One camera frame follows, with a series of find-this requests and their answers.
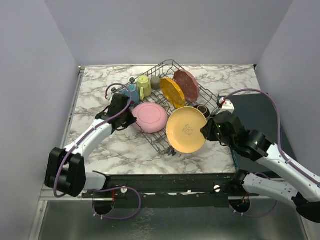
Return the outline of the dark brown patterned bowl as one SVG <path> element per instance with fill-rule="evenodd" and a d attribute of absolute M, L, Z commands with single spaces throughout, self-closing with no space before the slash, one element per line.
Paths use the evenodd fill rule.
<path fill-rule="evenodd" d="M 200 112 L 204 115 L 204 117 L 205 117 L 206 119 L 207 119 L 207 118 L 210 116 L 210 114 L 211 114 L 209 108 L 206 107 L 206 106 L 203 105 L 203 104 L 198 104 L 198 105 L 194 106 L 194 108 L 197 109 L 198 111 L 200 111 Z"/>

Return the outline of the tan bear print plate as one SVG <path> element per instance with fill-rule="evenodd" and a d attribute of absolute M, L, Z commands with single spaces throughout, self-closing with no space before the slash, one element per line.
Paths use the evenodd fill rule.
<path fill-rule="evenodd" d="M 206 123 L 205 116 L 194 107 L 185 106 L 175 110 L 166 125 L 170 145 L 183 154 L 197 152 L 206 143 L 200 131 Z"/>

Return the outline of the blue mug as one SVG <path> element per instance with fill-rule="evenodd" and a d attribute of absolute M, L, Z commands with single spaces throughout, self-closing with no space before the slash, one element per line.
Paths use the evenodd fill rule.
<path fill-rule="evenodd" d="M 140 103 L 140 95 L 135 84 L 128 85 L 127 88 L 124 88 L 120 93 L 128 98 L 131 95 L 131 105 L 138 105 Z"/>

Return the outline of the plain pink plate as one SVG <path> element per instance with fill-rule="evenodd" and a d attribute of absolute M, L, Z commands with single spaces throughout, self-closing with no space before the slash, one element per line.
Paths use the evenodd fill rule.
<path fill-rule="evenodd" d="M 133 109 L 132 114 L 137 118 L 132 127 L 147 134 L 161 131 L 169 118 L 166 110 L 156 103 L 139 104 Z"/>

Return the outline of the yellow cream mug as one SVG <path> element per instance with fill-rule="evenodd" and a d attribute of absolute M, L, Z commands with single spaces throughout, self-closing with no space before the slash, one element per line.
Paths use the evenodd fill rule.
<path fill-rule="evenodd" d="M 149 97 L 152 93 L 151 80 L 146 75 L 141 75 L 137 79 L 137 90 L 139 93 L 139 99 L 143 101 L 146 97 Z"/>

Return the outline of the pink dotted plate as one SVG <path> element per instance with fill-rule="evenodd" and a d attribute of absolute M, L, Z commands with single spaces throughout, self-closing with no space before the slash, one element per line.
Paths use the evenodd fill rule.
<path fill-rule="evenodd" d="M 200 87 L 196 78 L 188 71 L 179 69 L 173 75 L 173 80 L 181 88 L 187 102 L 194 103 L 200 95 Z"/>

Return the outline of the small grey mug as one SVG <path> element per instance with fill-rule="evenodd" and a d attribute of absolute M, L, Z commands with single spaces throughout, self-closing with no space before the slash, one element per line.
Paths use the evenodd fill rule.
<path fill-rule="evenodd" d="M 153 90 L 160 89 L 160 81 L 161 81 L 161 78 L 159 76 L 152 76 L 150 79 L 151 88 Z"/>

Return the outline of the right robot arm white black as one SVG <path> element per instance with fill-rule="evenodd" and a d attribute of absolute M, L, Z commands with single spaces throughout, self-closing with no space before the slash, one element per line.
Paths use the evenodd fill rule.
<path fill-rule="evenodd" d="M 295 208 L 305 219 L 319 223 L 320 177 L 289 157 L 261 131 L 246 130 L 238 116 L 223 111 L 210 118 L 200 132 L 207 141 L 220 142 L 284 180 L 276 182 L 239 170 L 229 184 L 234 195 L 249 193 L 269 197 Z"/>

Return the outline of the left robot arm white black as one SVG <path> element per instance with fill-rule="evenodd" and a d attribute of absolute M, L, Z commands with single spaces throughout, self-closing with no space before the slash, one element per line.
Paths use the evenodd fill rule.
<path fill-rule="evenodd" d="M 114 94 L 110 105 L 95 116 L 80 137 L 64 148 L 51 150 L 44 185 L 53 189 L 55 197 L 77 197 L 82 191 L 94 191 L 101 198 L 110 194 L 108 176 L 97 171 L 87 172 L 85 160 L 115 131 L 126 129 L 137 121 L 129 109 L 130 104 L 128 96 Z"/>

